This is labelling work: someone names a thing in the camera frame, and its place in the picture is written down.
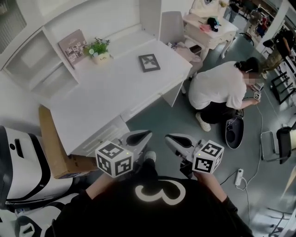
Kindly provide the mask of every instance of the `hair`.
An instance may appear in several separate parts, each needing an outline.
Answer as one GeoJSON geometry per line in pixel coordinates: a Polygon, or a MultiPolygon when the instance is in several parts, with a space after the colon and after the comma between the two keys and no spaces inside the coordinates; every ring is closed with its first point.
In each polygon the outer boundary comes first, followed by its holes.
{"type": "Polygon", "coordinates": [[[255,57],[250,57],[246,61],[237,62],[234,66],[236,68],[238,68],[240,71],[245,72],[245,73],[259,73],[260,74],[262,72],[260,62],[255,57]]]}

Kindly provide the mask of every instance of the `power strip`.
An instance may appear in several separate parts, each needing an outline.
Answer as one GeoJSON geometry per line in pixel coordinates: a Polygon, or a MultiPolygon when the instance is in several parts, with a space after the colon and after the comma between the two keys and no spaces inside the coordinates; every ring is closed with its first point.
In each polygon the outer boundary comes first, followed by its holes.
{"type": "Polygon", "coordinates": [[[239,186],[241,185],[241,180],[242,180],[242,177],[243,177],[243,174],[244,174],[244,170],[243,169],[239,169],[237,170],[237,173],[236,173],[236,179],[235,179],[235,186],[239,186]]]}

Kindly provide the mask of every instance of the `white desk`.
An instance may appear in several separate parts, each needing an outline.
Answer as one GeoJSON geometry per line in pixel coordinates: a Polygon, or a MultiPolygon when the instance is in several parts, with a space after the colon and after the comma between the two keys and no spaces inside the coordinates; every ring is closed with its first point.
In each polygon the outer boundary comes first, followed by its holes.
{"type": "Polygon", "coordinates": [[[204,32],[200,30],[199,27],[202,23],[198,21],[194,14],[185,16],[184,21],[187,23],[185,27],[185,34],[205,47],[205,50],[201,55],[202,60],[206,58],[210,49],[214,50],[219,44],[227,41],[227,44],[221,53],[221,57],[224,58],[226,51],[232,44],[235,34],[238,31],[238,28],[234,24],[224,18],[220,20],[221,26],[218,26],[218,32],[204,32]]]}
{"type": "Polygon", "coordinates": [[[160,41],[109,61],[77,65],[79,86],[51,108],[66,153],[92,156],[107,139],[128,131],[125,122],[163,96],[173,106],[192,65],[160,41]],[[143,73],[138,56],[155,54],[161,70],[143,73]]]}

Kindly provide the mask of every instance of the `picture frame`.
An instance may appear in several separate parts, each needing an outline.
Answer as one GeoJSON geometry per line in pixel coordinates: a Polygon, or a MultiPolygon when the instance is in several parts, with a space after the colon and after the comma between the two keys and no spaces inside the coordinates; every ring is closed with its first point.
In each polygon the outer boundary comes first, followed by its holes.
{"type": "Polygon", "coordinates": [[[160,70],[160,66],[154,54],[139,56],[140,64],[143,72],[152,72],[160,70]]]}

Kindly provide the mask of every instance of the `hand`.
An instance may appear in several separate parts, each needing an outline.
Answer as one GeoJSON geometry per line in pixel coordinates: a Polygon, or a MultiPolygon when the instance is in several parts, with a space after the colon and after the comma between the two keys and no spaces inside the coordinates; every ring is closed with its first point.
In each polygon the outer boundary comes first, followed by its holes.
{"type": "Polygon", "coordinates": [[[257,105],[258,103],[260,103],[260,100],[256,100],[254,98],[250,99],[250,101],[252,102],[252,105],[257,105]]]}

